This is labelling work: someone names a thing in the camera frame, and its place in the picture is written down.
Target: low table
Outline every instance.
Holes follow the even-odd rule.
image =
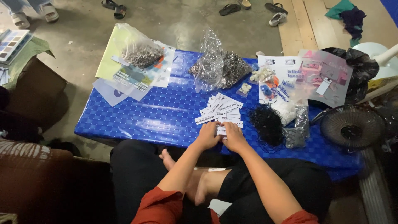
[[[242,83],[248,80],[249,76],[246,76],[230,89],[196,93],[194,79],[188,73],[188,69],[200,56],[201,53],[198,52],[176,50],[177,58],[172,65],[169,86],[152,87],[140,102],[128,97],[111,107],[98,91],[93,89],[76,124],[75,134],[93,139],[137,139],[162,145],[188,147],[196,139],[201,128],[201,125],[196,125],[194,121],[200,116],[199,110],[207,106],[211,95],[221,92],[244,103],[240,110],[241,120],[244,121],[242,131],[248,143],[262,158],[297,158],[311,161],[324,166],[334,181],[355,175],[362,167],[359,153],[348,155],[341,152],[337,146],[326,142],[318,125],[310,128],[310,137],[306,139],[304,148],[287,149],[281,146],[281,150],[275,153],[265,152],[259,145],[258,134],[247,116],[248,111],[258,104],[258,88],[252,88],[247,98],[236,94]],[[244,61],[253,64],[257,59]],[[310,119],[321,111],[310,106]],[[222,154],[231,153],[225,146],[218,147]]]

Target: jeans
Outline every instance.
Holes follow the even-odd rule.
[[[22,12],[23,7],[32,7],[38,14],[40,13],[40,6],[50,3],[52,0],[0,0],[0,3],[5,5],[10,15]]]
[[[129,224],[139,208],[141,198],[152,190],[167,174],[156,148],[146,142],[125,140],[112,149],[116,211],[119,224]],[[320,166],[299,159],[264,160],[284,180],[293,195],[307,212],[324,220],[332,200],[332,182]],[[232,205],[220,216],[222,224],[274,223],[265,210],[256,186],[243,160],[229,167],[218,199]],[[211,223],[210,211],[183,199],[183,214],[179,223]]]

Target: person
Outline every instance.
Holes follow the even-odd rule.
[[[217,125],[227,139],[214,136]],[[224,171],[194,170],[199,155],[221,141],[242,160]],[[125,140],[111,151],[120,224],[315,224],[332,199],[332,182],[320,166],[299,159],[262,159],[231,122],[203,124],[175,162],[156,147]],[[218,217],[207,208],[217,198],[232,204]]]
[[[8,8],[13,23],[18,29],[28,29],[30,23],[26,14],[22,11],[24,7],[32,7],[38,14],[43,12],[47,22],[55,22],[59,15],[51,0],[0,0],[0,3]]]

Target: red sleeve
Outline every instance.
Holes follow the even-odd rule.
[[[281,224],[318,224],[318,218],[305,210],[301,210],[289,216]]]
[[[182,193],[155,187],[141,199],[131,224],[175,224],[182,214]]]

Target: black plastic bag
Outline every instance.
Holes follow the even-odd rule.
[[[376,77],[379,66],[376,60],[370,59],[368,54],[349,48],[329,47],[322,49],[340,58],[345,59],[347,65],[353,68],[351,79],[345,95],[345,104],[355,104],[363,100],[367,94],[369,80]]]

